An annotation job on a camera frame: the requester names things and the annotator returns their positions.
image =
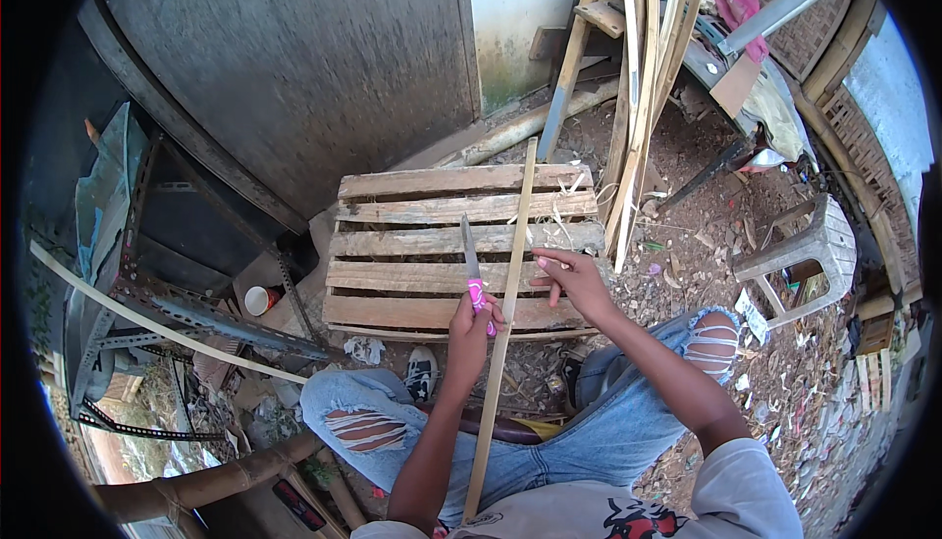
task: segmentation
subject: pink knife handle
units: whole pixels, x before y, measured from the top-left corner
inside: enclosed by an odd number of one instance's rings
[[[479,279],[469,279],[468,293],[471,294],[471,306],[474,307],[474,313],[477,314],[487,304],[487,300],[484,299],[484,283]],[[495,334],[497,334],[497,329],[494,328],[494,323],[488,321],[487,335],[494,336]]]

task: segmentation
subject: sneaker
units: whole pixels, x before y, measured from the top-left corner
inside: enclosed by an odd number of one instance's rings
[[[428,347],[416,347],[409,356],[406,389],[417,403],[427,403],[438,381],[438,361]]]
[[[562,360],[562,382],[566,387],[563,408],[566,415],[575,416],[578,413],[576,409],[576,380],[582,371],[582,363],[588,356],[589,347],[579,344],[572,348],[565,359]]]

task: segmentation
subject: crumpled paper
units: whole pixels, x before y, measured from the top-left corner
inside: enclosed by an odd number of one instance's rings
[[[759,341],[760,345],[765,345],[769,342],[769,321],[766,321],[766,318],[762,316],[762,313],[756,308],[753,301],[749,299],[749,294],[746,292],[745,287],[742,289],[742,292],[739,293],[739,299],[736,300],[736,306],[733,308],[746,318],[746,324],[749,325],[749,330],[756,335],[756,339]]]
[[[354,336],[344,343],[345,354],[371,366],[380,365],[380,353],[385,350],[386,346],[379,339],[361,335]]]

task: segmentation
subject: white plastic stool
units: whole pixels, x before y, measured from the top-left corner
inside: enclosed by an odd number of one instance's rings
[[[811,214],[811,223],[804,230],[773,245],[771,231],[783,223]],[[783,324],[817,312],[830,306],[844,297],[854,280],[854,268],[857,265],[857,249],[854,233],[847,222],[844,211],[835,202],[830,193],[819,193],[814,198],[794,208],[787,210],[760,227],[763,234],[759,250],[750,256],[736,261],[733,264],[733,276],[737,282],[755,279],[766,298],[771,303],[775,317],[769,321],[769,328]],[[766,275],[779,272],[785,268],[794,268],[794,271],[804,273],[800,281],[804,282],[807,274],[809,260],[818,261],[821,270],[828,280],[828,290],[815,298],[790,310],[786,310],[782,300],[772,289]]]

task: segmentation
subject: hand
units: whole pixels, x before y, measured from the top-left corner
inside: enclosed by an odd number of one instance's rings
[[[477,376],[487,359],[487,323],[494,322],[498,331],[504,330],[504,314],[497,298],[484,292],[487,303],[475,316],[468,292],[458,302],[458,310],[448,325],[448,364],[442,389],[455,386],[465,394],[471,392]]]
[[[549,306],[554,307],[559,302],[559,294],[565,289],[573,307],[595,327],[612,311],[621,314],[592,257],[539,247],[533,249],[533,255],[548,277],[531,279],[530,286],[549,286]]]

